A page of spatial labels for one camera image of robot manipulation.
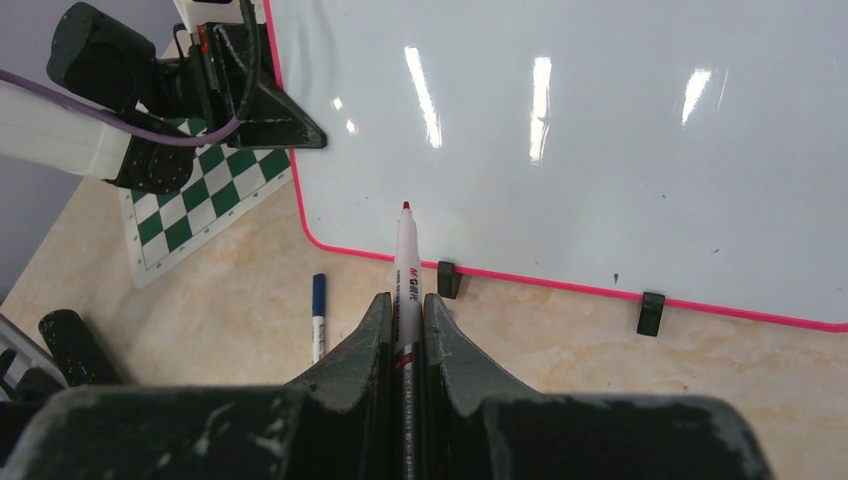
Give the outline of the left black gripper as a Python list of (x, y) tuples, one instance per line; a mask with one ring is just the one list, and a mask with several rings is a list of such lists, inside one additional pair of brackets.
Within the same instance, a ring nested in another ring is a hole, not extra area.
[[(252, 45), (243, 24), (208, 22), (206, 42), (188, 49), (173, 80), (173, 116), (229, 120), (247, 88)], [(267, 28), (259, 28), (259, 75), (251, 106), (226, 143), (250, 149), (323, 149), (327, 135), (280, 87)]]

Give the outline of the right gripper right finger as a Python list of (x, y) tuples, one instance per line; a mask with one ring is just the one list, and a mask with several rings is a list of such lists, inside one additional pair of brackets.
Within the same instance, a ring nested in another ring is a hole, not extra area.
[(452, 479), (770, 479), (748, 422), (695, 395), (551, 394), (502, 368), (424, 303)]

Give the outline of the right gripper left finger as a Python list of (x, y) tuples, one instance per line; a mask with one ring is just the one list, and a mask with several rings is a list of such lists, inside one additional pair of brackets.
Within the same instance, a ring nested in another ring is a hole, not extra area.
[(78, 386), (28, 422), (5, 479), (388, 476), (391, 302), (282, 385)]

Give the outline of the red marker pen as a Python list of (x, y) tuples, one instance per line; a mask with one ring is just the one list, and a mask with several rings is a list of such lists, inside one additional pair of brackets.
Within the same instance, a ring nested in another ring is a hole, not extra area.
[(418, 361), (422, 335), (421, 260), (417, 226), (409, 202), (404, 202), (397, 224), (393, 297), (393, 401), (395, 476), (422, 479), (421, 382)]

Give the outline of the pink-framed whiteboard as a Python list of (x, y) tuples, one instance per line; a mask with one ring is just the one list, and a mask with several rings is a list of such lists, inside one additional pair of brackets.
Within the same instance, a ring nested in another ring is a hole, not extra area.
[(847, 328), (843, 1), (270, 1), (318, 247)]

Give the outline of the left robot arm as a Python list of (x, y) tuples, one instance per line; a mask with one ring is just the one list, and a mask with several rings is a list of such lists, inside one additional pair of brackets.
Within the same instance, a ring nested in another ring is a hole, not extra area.
[(141, 33), (79, 1), (61, 17), (51, 87), (1, 74), (1, 152), (152, 194), (186, 185), (198, 150), (322, 149), (326, 133), (279, 86), (272, 32), (251, 1), (180, 1), (187, 47), (158, 57)]

